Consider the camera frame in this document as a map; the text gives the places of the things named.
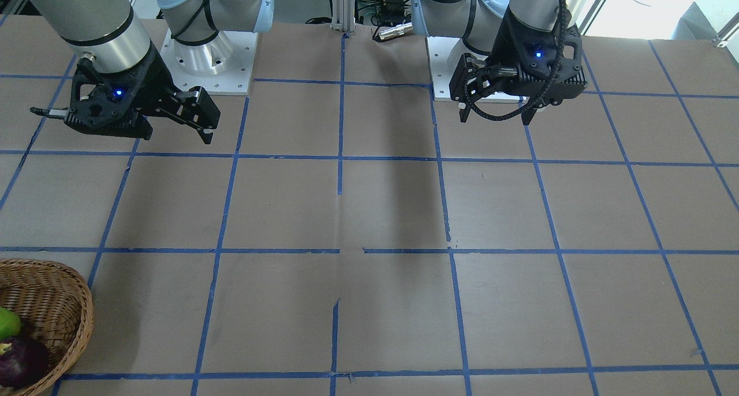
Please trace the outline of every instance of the green apple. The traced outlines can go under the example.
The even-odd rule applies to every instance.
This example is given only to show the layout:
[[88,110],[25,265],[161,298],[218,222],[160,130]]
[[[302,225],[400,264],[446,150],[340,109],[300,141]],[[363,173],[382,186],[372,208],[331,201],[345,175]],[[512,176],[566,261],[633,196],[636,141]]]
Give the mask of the green apple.
[[15,312],[0,307],[0,340],[21,333],[21,318]]

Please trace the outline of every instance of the brown woven basket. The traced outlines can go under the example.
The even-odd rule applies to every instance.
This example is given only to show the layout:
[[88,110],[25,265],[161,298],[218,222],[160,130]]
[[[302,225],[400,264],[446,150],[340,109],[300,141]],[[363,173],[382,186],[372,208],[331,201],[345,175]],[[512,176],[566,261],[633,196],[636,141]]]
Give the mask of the brown woven basket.
[[34,385],[0,386],[0,396],[39,394],[79,359],[92,333],[92,294],[82,276],[52,261],[0,260],[0,307],[15,312],[24,333],[48,349],[50,370]]

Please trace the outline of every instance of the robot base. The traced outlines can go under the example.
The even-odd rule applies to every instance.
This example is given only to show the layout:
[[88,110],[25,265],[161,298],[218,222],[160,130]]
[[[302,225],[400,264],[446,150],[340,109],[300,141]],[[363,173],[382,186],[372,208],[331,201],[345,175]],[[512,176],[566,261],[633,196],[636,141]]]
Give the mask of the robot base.
[[[434,99],[441,102],[451,102],[449,93],[449,81],[454,74],[460,57],[469,51],[462,39],[446,38],[445,36],[430,36],[428,38],[428,64],[431,67],[431,75],[434,79]],[[518,103],[519,96],[510,96],[505,93],[495,93],[478,103]]]
[[254,68],[254,57],[256,55],[256,39],[258,35],[253,32],[225,31],[237,49],[229,65],[232,69],[218,73],[214,76],[195,76],[183,72],[177,55],[174,53],[174,39],[171,31],[167,31],[167,38],[161,49],[164,63],[172,74],[174,85],[179,88],[190,88],[202,86],[209,94],[221,96],[248,96],[249,84]]

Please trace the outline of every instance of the purple eggplant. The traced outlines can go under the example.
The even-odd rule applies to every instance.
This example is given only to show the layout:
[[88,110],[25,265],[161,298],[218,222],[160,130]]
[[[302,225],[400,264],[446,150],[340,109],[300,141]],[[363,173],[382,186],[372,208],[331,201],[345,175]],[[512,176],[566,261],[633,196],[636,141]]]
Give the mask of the purple eggplant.
[[48,350],[27,337],[8,337],[0,341],[0,386],[22,388],[44,377],[48,369]]

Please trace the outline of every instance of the green lime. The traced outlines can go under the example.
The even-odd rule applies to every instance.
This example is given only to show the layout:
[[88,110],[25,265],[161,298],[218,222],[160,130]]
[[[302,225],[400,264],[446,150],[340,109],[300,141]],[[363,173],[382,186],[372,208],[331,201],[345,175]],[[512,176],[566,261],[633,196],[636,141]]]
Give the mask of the green lime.
[[21,318],[15,312],[0,307],[0,340],[21,333]]

